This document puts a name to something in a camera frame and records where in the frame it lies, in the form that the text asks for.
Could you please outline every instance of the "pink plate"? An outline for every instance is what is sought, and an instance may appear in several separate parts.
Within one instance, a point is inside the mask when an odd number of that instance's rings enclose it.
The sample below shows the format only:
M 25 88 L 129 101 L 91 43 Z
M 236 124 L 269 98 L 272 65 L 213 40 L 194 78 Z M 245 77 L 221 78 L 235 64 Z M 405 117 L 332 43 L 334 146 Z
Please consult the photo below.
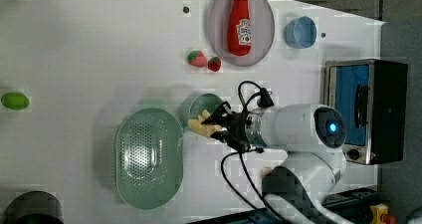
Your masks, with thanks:
M 267 0 L 249 0 L 252 27 L 251 52 L 243 57 L 231 54 L 227 48 L 227 29 L 233 0 L 215 0 L 209 17 L 209 36 L 218 56 L 236 66 L 252 66 L 268 54 L 274 39 L 274 16 Z

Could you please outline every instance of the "blue cup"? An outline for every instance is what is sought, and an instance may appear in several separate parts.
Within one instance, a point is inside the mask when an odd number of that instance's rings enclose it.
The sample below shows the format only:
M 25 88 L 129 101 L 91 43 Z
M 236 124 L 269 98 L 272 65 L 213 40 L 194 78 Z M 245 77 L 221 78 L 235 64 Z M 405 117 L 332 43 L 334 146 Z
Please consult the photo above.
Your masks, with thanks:
M 295 19 L 286 27 L 286 42 L 292 48 L 309 48 L 316 39 L 317 27 L 309 17 Z

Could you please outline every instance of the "strawberry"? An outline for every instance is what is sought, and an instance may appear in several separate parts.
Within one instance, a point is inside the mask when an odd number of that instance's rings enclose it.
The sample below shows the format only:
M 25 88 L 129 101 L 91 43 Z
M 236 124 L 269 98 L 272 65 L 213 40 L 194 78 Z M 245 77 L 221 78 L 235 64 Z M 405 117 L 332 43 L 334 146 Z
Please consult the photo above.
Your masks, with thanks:
M 213 57 L 208 62 L 208 68 L 213 72 L 218 72 L 221 68 L 221 60 L 218 57 Z
M 207 59 L 201 51 L 193 51 L 187 57 L 187 62 L 197 68 L 207 66 Z

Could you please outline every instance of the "white surface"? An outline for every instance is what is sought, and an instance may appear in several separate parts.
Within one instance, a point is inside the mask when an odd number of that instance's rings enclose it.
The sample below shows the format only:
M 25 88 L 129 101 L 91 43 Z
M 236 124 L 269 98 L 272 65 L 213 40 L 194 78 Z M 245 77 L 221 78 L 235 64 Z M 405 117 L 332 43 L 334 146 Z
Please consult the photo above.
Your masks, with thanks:
M 0 112 L 0 208 L 21 192 L 45 190 L 61 200 L 67 224 L 186 223 L 248 210 L 219 171 L 230 148 L 191 132 L 184 137 L 184 180 L 175 197 L 152 211 L 124 204 L 112 177 L 116 129 L 148 98 L 165 99 L 174 112 L 201 89 L 238 104 L 236 89 L 244 80 L 271 88 L 280 106 L 318 103 L 326 60 L 379 57 L 381 23 L 270 0 L 276 37 L 261 63 L 224 64 L 218 74 L 197 70 L 184 60 L 192 48 L 215 55 L 205 32 L 211 2 L 0 0 L 0 87 L 21 89 L 32 99 L 24 112 Z M 185 4 L 189 15 L 182 13 Z M 304 15 L 326 37 L 294 50 L 282 31 Z M 247 165 L 259 184 L 261 168 L 284 158 L 277 151 L 248 154 Z M 233 183 L 262 206 L 237 158 L 227 169 Z M 375 184 L 375 167 L 350 165 L 342 183 L 335 191 Z

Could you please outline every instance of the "ketchup bottle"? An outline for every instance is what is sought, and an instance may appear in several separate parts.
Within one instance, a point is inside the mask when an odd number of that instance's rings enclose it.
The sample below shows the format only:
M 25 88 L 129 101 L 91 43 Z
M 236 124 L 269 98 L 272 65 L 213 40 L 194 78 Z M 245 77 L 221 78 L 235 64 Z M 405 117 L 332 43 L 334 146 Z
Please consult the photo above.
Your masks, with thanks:
M 239 57 L 248 55 L 251 51 L 251 40 L 248 0 L 234 0 L 227 32 L 229 52 Z

